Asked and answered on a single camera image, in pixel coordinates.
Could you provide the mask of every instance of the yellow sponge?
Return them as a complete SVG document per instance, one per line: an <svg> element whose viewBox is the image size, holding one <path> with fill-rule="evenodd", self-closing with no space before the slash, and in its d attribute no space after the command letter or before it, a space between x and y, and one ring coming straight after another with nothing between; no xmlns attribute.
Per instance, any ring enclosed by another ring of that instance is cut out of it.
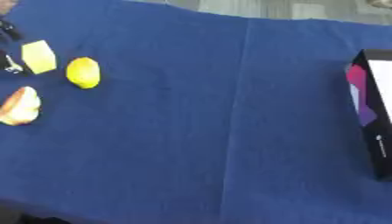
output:
<svg viewBox="0 0 392 224"><path fill-rule="evenodd" d="M56 55L44 40L22 46L22 59L35 73L42 74L56 69Z"/></svg>

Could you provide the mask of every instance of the food item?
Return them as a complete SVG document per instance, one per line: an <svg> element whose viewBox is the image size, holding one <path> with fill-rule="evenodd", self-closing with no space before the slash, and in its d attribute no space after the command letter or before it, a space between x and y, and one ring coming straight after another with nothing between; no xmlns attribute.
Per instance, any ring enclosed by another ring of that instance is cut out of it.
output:
<svg viewBox="0 0 392 224"><path fill-rule="evenodd" d="M68 65L66 77L80 88L94 88L101 81L100 67L93 59L78 58Z"/></svg>
<svg viewBox="0 0 392 224"><path fill-rule="evenodd" d="M16 126L31 123L39 116L41 100L32 87L21 87L0 108L0 122Z"/></svg>
<svg viewBox="0 0 392 224"><path fill-rule="evenodd" d="M56 69L56 55L44 40L22 46L22 59L35 73L42 74Z"/></svg>

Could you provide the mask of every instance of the product box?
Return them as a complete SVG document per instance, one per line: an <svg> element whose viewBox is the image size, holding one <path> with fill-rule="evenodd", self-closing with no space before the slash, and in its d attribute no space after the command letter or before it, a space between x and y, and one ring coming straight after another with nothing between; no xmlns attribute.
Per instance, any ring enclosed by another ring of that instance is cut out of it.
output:
<svg viewBox="0 0 392 224"><path fill-rule="evenodd" d="M361 51L346 77L376 177L392 180L392 51Z"/></svg>

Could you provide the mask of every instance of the white floor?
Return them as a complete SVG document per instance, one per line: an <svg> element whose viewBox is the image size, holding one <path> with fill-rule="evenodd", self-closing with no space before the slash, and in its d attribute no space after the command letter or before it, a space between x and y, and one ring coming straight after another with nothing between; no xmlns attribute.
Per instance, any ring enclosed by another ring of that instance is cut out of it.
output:
<svg viewBox="0 0 392 224"><path fill-rule="evenodd" d="M249 18L320 18L392 25L392 10L367 0L134 0L172 4L193 11Z"/></svg>

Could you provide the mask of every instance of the blue tablecloth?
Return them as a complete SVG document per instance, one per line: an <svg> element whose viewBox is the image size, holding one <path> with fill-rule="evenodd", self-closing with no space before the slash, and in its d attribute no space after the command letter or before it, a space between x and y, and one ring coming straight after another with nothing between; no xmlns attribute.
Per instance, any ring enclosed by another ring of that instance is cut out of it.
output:
<svg viewBox="0 0 392 224"><path fill-rule="evenodd" d="M3 203L75 223L392 221L344 75L392 28L119 0L21 1L8 19L59 69L1 73L0 97L43 100L33 124L0 126ZM66 80L80 56L100 63L97 88Z"/></svg>

